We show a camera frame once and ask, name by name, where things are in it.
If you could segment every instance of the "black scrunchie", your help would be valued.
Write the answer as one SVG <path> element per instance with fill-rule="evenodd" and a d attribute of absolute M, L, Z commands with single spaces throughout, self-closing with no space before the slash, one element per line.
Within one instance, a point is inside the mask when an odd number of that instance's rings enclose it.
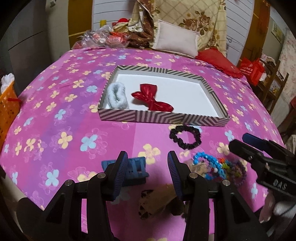
<path fill-rule="evenodd" d="M 195 138 L 195 142 L 193 144 L 187 144 L 184 143 L 183 140 L 181 138 L 178 138 L 176 136 L 176 134 L 178 132 L 182 132 L 182 131 L 188 131 L 191 132 L 194 135 Z M 173 139 L 174 142 L 177 142 L 179 147 L 181 147 L 182 149 L 186 150 L 191 150 L 196 148 L 197 146 L 199 146 L 202 142 L 200 140 L 200 131 L 199 129 L 196 129 L 192 126 L 176 126 L 175 129 L 172 129 L 170 131 L 170 139 Z"/>

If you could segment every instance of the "light blue fuzzy scrunchie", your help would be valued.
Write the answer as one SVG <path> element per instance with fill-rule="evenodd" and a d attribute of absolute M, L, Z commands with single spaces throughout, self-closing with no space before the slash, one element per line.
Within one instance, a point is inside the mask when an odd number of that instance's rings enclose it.
<path fill-rule="evenodd" d="M 111 83 L 107 90 L 107 99 L 112 109 L 128 109 L 128 100 L 126 98 L 126 88 L 123 83 Z"/>

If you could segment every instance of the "white wall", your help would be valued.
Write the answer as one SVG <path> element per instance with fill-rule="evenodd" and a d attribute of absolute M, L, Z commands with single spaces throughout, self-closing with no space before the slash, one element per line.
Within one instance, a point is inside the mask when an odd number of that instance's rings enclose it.
<path fill-rule="evenodd" d="M 254 0 L 226 0 L 227 58 L 237 65 L 244 49 L 253 17 Z"/>
<path fill-rule="evenodd" d="M 107 20 L 108 25 L 120 18 L 129 19 L 132 15 L 135 0 L 94 0 L 93 29 L 100 26 L 100 20 Z M 226 0 L 227 36 L 232 42 L 229 44 L 227 58 L 237 64 L 243 46 L 248 37 L 254 0 Z"/>

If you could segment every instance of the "screw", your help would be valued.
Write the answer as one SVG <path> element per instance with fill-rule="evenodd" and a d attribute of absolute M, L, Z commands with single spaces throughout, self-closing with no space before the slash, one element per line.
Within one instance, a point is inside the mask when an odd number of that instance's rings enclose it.
<path fill-rule="evenodd" d="M 268 163 L 265 163 L 265 168 L 266 168 L 267 170 L 270 170 L 270 166 L 268 165 Z"/>
<path fill-rule="evenodd" d="M 65 181 L 66 186 L 70 186 L 70 185 L 72 185 L 72 183 L 73 183 L 73 181 L 70 179 Z"/>
<path fill-rule="evenodd" d="M 191 178 L 197 178 L 197 177 L 198 177 L 198 174 L 195 173 L 195 172 L 191 172 L 191 173 L 189 173 L 189 176 L 190 176 Z"/>
<path fill-rule="evenodd" d="M 106 177 L 106 174 L 104 172 L 100 172 L 97 174 L 97 177 L 102 179 L 102 178 Z"/>
<path fill-rule="evenodd" d="M 230 185 L 230 181 L 227 180 L 227 179 L 224 179 L 224 180 L 222 181 L 222 184 L 223 184 L 224 186 L 229 186 L 229 185 Z"/>

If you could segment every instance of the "gray cabinet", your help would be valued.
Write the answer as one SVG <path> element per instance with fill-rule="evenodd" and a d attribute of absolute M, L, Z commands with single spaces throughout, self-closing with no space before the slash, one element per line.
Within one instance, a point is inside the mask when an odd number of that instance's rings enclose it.
<path fill-rule="evenodd" d="M 13 73 L 22 92 L 51 63 L 46 0 L 32 0 L 10 24 L 0 41 L 0 68 Z"/>

